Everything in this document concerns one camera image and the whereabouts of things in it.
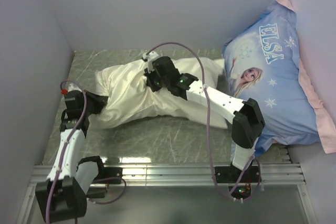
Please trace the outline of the cream pillowcase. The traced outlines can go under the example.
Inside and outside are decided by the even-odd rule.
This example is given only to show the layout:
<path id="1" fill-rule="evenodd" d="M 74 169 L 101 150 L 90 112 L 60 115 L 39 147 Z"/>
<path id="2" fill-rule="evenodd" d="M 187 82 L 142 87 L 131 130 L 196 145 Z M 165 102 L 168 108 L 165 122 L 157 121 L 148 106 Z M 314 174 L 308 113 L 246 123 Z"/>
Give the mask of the cream pillowcase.
<path id="1" fill-rule="evenodd" d="M 204 67 L 205 83 L 216 89 L 218 77 L 222 75 L 224 60 L 205 57 L 201 57 L 200 60 Z M 190 73 L 201 80 L 201 67 L 196 58 L 172 61 L 179 72 Z M 111 129 L 133 120 L 159 115 L 186 118 L 206 125 L 206 107 L 176 97 L 167 89 L 152 92 L 146 86 L 146 77 L 143 75 L 145 67 L 144 61 L 137 60 L 96 72 L 95 94 L 107 96 L 108 102 L 100 114 L 90 116 L 90 127 Z M 227 129 L 225 119 L 214 110 L 211 112 L 210 126 Z"/>

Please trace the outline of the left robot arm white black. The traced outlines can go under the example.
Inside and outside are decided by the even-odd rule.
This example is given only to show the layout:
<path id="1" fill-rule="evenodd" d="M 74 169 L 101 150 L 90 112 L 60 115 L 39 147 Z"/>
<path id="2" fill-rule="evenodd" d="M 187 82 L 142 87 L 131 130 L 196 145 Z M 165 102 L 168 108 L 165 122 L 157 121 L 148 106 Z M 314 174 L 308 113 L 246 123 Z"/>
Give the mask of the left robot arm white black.
<path id="1" fill-rule="evenodd" d="M 108 97 L 75 90 L 65 91 L 64 100 L 56 159 L 46 180 L 35 189 L 45 223 L 83 217 L 91 183 L 100 183 L 106 176 L 99 156 L 80 159 L 79 151 L 86 140 L 89 116 L 101 113 Z"/>

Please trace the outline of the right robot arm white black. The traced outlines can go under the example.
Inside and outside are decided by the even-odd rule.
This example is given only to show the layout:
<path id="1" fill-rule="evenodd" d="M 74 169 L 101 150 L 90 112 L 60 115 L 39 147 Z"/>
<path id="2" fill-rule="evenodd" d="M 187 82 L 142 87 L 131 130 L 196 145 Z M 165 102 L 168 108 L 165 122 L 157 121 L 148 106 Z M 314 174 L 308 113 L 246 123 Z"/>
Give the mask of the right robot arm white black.
<path id="1" fill-rule="evenodd" d="M 210 108 L 232 125 L 232 140 L 236 147 L 231 175 L 237 182 L 248 178 L 250 159 L 254 157 L 256 141 L 265 127 L 258 102 L 252 98 L 245 101 L 229 96 L 204 84 L 196 76 L 180 73 L 168 56 L 152 52 L 144 53 L 142 59 L 147 63 L 144 70 L 146 84 L 153 92 L 166 89 L 189 104 Z"/>

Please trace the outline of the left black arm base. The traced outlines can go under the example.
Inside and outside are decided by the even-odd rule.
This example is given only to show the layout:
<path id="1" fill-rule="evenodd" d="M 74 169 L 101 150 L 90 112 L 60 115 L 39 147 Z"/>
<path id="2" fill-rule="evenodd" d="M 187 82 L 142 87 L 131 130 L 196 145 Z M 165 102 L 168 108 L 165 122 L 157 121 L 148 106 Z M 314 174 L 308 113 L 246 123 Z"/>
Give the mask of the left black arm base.
<path id="1" fill-rule="evenodd" d="M 87 200 L 95 205 L 109 205 L 121 199 L 127 188 L 127 182 L 122 176 L 122 168 L 104 168 L 102 173 L 90 183 L 89 189 L 86 192 Z M 122 190 L 114 199 L 105 201 L 99 200 L 104 199 L 107 196 L 110 185 L 121 184 L 123 185 Z"/>

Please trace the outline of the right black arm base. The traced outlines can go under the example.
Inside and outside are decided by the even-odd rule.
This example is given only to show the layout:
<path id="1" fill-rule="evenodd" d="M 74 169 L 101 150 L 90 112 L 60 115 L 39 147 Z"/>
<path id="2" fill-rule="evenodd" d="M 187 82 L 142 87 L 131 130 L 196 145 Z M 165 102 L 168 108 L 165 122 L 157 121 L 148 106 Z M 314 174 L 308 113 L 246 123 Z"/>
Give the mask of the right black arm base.
<path id="1" fill-rule="evenodd" d="M 241 170 L 229 166 L 215 166 L 215 179 L 218 184 L 231 184 L 228 186 L 228 191 L 231 192 L 234 188 L 240 174 Z M 257 188 L 260 186 L 261 182 L 261 170 L 260 166 L 250 165 L 246 171 L 244 171 L 242 177 L 239 179 L 238 185 L 235 190 L 230 193 L 232 200 L 244 200 L 250 198 L 253 194 L 252 183 L 257 184 Z"/>

